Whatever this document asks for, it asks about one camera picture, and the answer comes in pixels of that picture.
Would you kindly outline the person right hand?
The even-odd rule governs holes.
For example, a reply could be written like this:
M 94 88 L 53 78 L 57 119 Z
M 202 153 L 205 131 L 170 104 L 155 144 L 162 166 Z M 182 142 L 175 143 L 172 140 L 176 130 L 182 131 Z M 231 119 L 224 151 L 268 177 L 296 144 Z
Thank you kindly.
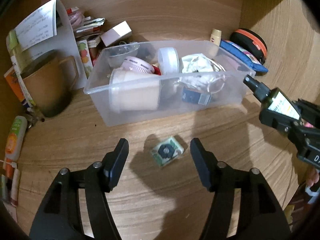
M 308 166 L 305 179 L 306 179 L 306 185 L 309 187 L 312 187 L 314 184 L 318 183 L 319 173 L 314 166 L 312 165 Z

